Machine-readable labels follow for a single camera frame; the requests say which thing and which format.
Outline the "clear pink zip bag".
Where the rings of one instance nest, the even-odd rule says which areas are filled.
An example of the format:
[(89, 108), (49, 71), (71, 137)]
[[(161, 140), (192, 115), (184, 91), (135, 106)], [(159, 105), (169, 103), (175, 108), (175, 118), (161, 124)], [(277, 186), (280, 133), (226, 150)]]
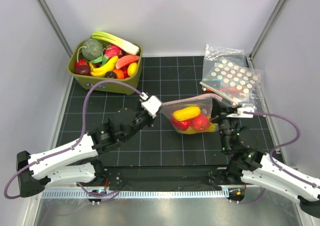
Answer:
[(162, 114), (180, 134), (213, 133), (218, 125), (213, 123), (212, 109), (214, 102), (221, 102), (222, 97), (207, 93), (186, 99), (164, 102)]

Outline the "yellow squash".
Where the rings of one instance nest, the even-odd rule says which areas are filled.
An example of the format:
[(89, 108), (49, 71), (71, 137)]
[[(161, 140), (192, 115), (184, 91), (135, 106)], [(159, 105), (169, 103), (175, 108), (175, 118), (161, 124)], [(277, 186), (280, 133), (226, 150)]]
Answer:
[(178, 121), (185, 121), (199, 116), (201, 109), (198, 106), (189, 106), (173, 112), (172, 116)]

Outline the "red bell pepper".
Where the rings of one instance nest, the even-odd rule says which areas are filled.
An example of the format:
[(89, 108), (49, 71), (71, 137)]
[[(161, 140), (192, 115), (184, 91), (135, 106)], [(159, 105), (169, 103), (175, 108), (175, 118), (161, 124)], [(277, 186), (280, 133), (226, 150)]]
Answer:
[(185, 120), (185, 121), (178, 121), (173, 117), (171, 117), (170, 119), (170, 122), (173, 125), (173, 127), (179, 131), (187, 131), (191, 126), (191, 121), (192, 121), (191, 119)]

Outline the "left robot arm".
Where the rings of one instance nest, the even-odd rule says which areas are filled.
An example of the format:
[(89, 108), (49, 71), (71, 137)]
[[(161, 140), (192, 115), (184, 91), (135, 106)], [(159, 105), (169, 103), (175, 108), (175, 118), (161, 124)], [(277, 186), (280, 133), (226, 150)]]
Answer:
[(160, 109), (139, 107), (137, 111), (122, 108), (98, 128), (58, 148), (30, 154), (21, 151), (16, 156), (19, 197), (37, 195), (46, 187), (60, 183), (104, 184), (106, 174), (100, 161), (93, 161), (80, 167), (74, 162), (93, 158), (113, 151), (127, 142), (145, 126), (150, 127)]

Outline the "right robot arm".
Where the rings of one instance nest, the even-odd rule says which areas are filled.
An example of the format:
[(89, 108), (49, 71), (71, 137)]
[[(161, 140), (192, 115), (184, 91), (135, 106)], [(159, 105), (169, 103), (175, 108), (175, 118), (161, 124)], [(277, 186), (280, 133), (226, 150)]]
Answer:
[(233, 121), (259, 115), (263, 116), (251, 104), (229, 107), (218, 102), (214, 105), (211, 116), (218, 125), (221, 151), (231, 155), (225, 170), (226, 180), (231, 184), (243, 182), (258, 185), (297, 203), (303, 212), (318, 218), (320, 180), (275, 159), (273, 153), (277, 147), (269, 153), (263, 153), (241, 140), (242, 129)]

